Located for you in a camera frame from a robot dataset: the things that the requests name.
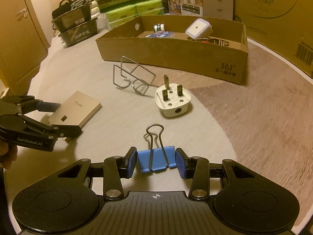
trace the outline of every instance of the black bag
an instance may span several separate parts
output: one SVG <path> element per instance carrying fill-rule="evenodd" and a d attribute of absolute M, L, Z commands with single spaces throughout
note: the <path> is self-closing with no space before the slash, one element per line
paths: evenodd
<path fill-rule="evenodd" d="M 52 19 L 55 19 L 55 18 L 61 16 L 62 14 L 70 11 L 72 3 L 73 3 L 72 0 L 62 0 L 62 1 L 60 1 L 59 8 L 57 8 L 54 11 L 52 11 Z"/>

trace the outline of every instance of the ribbed black surface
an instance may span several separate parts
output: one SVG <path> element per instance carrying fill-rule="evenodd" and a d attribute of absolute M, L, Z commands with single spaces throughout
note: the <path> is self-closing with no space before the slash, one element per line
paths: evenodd
<path fill-rule="evenodd" d="M 223 225 L 206 203 L 184 192 L 130 192 L 108 202 L 90 223 L 67 235 L 240 235 Z M 292 235 L 290 231 L 281 235 Z"/>

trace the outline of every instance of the door handle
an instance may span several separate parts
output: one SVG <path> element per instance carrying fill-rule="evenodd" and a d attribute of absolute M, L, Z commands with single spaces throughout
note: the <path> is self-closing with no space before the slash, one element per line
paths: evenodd
<path fill-rule="evenodd" d="M 19 11 L 15 16 L 18 16 L 18 14 L 25 13 L 25 12 L 26 12 L 26 9 L 22 9 L 22 10 Z"/>

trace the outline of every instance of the wooden door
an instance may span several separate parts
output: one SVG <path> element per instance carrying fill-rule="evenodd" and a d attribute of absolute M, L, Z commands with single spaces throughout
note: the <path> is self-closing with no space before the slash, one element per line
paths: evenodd
<path fill-rule="evenodd" d="M 16 95 L 27 93 L 46 56 L 25 0 L 0 0 L 0 78 L 6 87 Z"/>

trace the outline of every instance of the human hand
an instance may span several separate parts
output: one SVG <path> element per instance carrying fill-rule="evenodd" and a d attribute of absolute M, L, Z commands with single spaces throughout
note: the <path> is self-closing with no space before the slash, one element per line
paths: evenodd
<path fill-rule="evenodd" d="M 0 163 L 5 169 L 9 169 L 12 162 L 16 160 L 18 155 L 18 147 L 16 145 L 8 145 L 0 140 Z"/>

